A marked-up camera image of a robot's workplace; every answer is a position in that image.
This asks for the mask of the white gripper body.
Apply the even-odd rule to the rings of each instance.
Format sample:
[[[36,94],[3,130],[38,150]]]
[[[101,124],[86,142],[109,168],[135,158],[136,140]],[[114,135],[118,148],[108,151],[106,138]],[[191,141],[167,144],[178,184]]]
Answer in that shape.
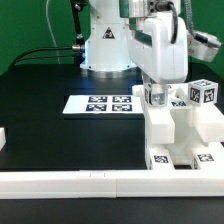
[[[127,31],[130,59],[156,83],[183,83],[188,74],[187,33],[183,19],[178,18],[174,44],[171,43],[171,14],[146,18],[142,28],[143,31]]]

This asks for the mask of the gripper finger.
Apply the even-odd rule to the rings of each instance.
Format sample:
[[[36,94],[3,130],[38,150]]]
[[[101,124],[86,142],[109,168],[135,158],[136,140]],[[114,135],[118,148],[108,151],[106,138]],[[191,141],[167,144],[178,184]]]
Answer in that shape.
[[[168,86],[164,84],[153,84],[151,100],[153,105],[166,105],[168,99]]]

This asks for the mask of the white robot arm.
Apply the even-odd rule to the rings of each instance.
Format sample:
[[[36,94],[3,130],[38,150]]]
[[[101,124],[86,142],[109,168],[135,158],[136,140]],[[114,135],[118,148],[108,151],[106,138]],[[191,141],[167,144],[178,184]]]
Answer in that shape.
[[[142,71],[145,101],[164,106],[168,86],[187,76],[181,0],[70,0],[83,72],[115,78]]]

